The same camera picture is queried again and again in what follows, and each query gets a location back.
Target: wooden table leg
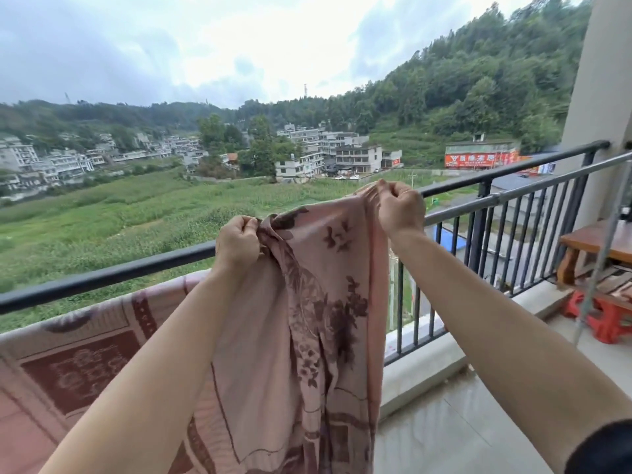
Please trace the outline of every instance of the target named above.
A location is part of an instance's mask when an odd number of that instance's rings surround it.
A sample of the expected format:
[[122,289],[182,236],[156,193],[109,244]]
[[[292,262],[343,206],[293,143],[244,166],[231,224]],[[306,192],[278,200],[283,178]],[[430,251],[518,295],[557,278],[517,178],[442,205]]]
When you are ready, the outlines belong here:
[[580,250],[567,247],[564,259],[557,268],[557,284],[566,284],[574,286],[575,284],[575,267],[577,266],[577,259],[580,257]]

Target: person's left hand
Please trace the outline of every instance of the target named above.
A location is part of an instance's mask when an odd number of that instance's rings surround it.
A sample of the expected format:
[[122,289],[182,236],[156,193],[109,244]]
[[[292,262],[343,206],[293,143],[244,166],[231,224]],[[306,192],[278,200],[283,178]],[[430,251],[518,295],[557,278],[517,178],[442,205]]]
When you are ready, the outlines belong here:
[[215,267],[245,272],[259,257],[257,227],[250,216],[235,216],[219,230]]

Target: black handrail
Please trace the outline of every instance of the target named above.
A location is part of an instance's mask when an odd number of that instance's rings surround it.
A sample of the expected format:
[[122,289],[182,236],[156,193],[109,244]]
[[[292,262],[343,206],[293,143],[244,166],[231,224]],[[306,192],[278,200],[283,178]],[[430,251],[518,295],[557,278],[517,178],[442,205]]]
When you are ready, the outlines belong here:
[[[582,154],[590,156],[597,150],[609,147],[610,142],[603,140],[597,141],[587,145],[578,146],[572,150],[553,153],[550,155],[542,155],[531,160],[481,171],[480,173],[475,173],[469,176],[450,179],[431,186],[424,186],[420,188],[419,191],[424,197],[430,197],[475,184],[489,187],[491,181],[498,177]],[[488,189],[479,189],[479,196],[485,197],[488,194]],[[472,226],[472,231],[475,233],[477,240],[477,243],[474,246],[474,254],[470,256],[473,260],[478,259],[480,255],[479,250],[481,246],[479,245],[482,245],[483,239],[480,238],[480,233],[478,233],[478,231],[484,232],[483,229],[486,220],[485,217],[478,216],[475,221],[473,220],[473,223],[474,222],[476,222],[481,229],[474,229]],[[49,281],[37,286],[17,289],[10,291],[9,293],[0,294],[0,315],[21,309],[32,308],[33,306],[50,303],[52,301],[67,298],[68,296],[86,293],[88,291],[93,291],[94,289],[99,289],[100,287],[110,286],[119,282],[153,274],[158,271],[212,258],[213,256],[215,256],[215,241],[209,241],[200,245],[170,251],[169,253],[156,254],[155,256],[149,256],[136,261],[87,273],[76,274],[59,280]],[[473,269],[477,268],[477,263],[473,263],[471,267]]]

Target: stool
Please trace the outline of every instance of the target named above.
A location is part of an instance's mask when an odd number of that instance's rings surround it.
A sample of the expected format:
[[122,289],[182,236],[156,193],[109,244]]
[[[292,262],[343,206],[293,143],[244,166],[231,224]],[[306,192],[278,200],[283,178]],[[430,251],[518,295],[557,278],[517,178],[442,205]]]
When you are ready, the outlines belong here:
[[[573,292],[566,304],[564,316],[578,317],[584,293]],[[622,334],[632,332],[632,326],[624,318],[630,318],[632,311],[609,303],[606,300],[593,298],[593,309],[589,312],[586,323],[592,328],[593,336],[606,344],[615,344]]]

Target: handrail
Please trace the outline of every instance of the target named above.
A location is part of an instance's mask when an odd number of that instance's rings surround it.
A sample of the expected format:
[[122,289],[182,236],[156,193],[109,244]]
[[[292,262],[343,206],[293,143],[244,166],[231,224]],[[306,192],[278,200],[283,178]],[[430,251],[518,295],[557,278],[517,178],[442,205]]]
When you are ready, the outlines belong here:
[[[532,167],[540,166],[542,164],[559,161],[562,159],[571,158],[574,156],[595,153],[597,150],[610,147],[610,142],[600,140],[597,142],[589,143],[587,145],[578,146],[572,150],[562,151],[560,153],[553,153],[551,155],[538,156],[532,160],[526,160],[523,162],[513,163],[507,166],[501,166],[498,168],[481,171],[470,176],[464,176],[457,179],[450,179],[445,182],[433,184],[431,186],[425,186],[419,189],[424,197],[430,197],[447,191],[457,190],[466,186],[472,186],[480,183],[491,183],[495,178],[505,176],[507,174],[516,173],[529,169]],[[615,160],[621,159],[625,155],[620,157],[609,159],[608,161],[590,165],[586,168],[582,168],[580,171],[573,173],[585,173],[589,174],[593,171],[597,171],[600,167],[612,166]],[[551,180],[545,180],[539,182],[544,183],[547,186],[559,182],[561,177],[553,177]],[[533,191],[533,186],[538,186],[539,183],[533,183],[529,187],[520,188],[519,190],[527,190],[527,192]],[[465,214],[474,209],[480,209],[481,207],[487,207],[496,205],[500,201],[498,199],[505,199],[508,193],[512,193],[517,190],[507,191],[503,193],[502,198],[499,195],[489,195],[484,198],[479,198],[466,205],[457,206],[456,208],[450,208],[438,213],[429,214],[427,221],[429,224],[439,223],[443,221],[443,218],[439,216],[446,216],[446,219],[453,217],[453,213]],[[182,248],[180,250],[170,251],[169,253],[156,254],[155,256],[149,256],[128,263],[119,264],[116,266],[99,269],[87,273],[76,274],[66,278],[45,282],[37,286],[29,286],[22,289],[10,291],[9,293],[0,294],[0,315],[6,314],[12,311],[18,311],[25,308],[30,308],[44,303],[49,303],[59,299],[67,298],[75,294],[86,293],[99,289],[101,287],[110,286],[119,282],[127,281],[148,274],[153,274],[158,271],[186,265],[203,259],[212,258],[215,256],[215,241],[208,241],[199,245],[195,245],[188,248]]]

